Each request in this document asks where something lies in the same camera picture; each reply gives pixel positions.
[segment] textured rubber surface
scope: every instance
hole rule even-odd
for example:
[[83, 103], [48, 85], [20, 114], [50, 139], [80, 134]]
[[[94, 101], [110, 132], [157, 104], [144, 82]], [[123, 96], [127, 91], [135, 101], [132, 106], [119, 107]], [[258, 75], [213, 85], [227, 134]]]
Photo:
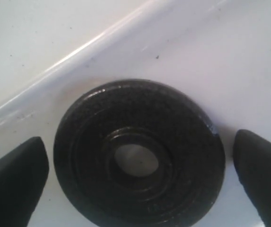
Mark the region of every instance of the textured rubber surface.
[[49, 172], [44, 144], [33, 137], [0, 159], [0, 227], [26, 227]]
[[248, 130], [235, 137], [234, 163], [248, 197], [271, 227], [271, 143]]
[[[149, 148], [157, 171], [147, 177], [122, 172], [114, 152], [126, 144]], [[225, 154], [214, 125], [184, 94], [123, 80], [70, 107], [55, 137], [54, 165], [71, 203], [101, 227], [187, 227], [215, 202]]]

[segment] white plastic surface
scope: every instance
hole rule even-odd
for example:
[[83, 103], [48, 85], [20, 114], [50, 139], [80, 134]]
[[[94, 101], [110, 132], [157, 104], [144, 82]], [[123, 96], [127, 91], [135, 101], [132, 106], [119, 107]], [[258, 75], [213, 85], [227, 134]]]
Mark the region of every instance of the white plastic surface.
[[236, 130], [271, 141], [271, 1], [151, 1], [55, 65], [0, 108], [0, 157], [41, 136], [50, 173], [30, 227], [93, 227], [54, 173], [53, 140], [68, 107], [107, 81], [144, 78], [177, 88], [207, 112], [227, 153], [220, 196], [194, 227], [263, 227], [231, 159]]

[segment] black disc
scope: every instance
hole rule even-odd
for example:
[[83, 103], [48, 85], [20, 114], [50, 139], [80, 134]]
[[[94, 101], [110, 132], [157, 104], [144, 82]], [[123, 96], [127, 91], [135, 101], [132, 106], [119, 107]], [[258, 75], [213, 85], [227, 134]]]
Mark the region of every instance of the black disc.
[[[137, 144], [158, 159], [144, 177], [115, 161]], [[188, 227], [215, 202], [225, 154], [212, 122], [181, 92], [147, 80], [115, 81], [80, 97], [54, 142], [60, 185], [76, 209], [101, 227]]]

